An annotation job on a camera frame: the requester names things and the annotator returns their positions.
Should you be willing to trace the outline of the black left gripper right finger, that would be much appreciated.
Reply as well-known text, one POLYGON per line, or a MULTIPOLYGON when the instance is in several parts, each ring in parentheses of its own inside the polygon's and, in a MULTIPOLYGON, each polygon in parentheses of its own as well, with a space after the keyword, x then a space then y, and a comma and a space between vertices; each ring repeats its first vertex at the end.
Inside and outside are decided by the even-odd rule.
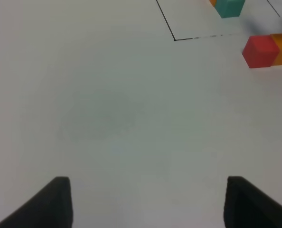
POLYGON ((227 178, 226 228, 282 228, 282 205, 243 177, 227 178))

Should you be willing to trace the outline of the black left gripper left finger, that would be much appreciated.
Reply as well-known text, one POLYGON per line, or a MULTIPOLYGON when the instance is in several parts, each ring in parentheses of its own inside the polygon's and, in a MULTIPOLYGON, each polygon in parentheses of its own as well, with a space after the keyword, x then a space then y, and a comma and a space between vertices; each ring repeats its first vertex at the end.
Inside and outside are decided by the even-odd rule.
POLYGON ((55 177, 0 222, 0 228, 71 228, 74 221, 68 177, 55 177))

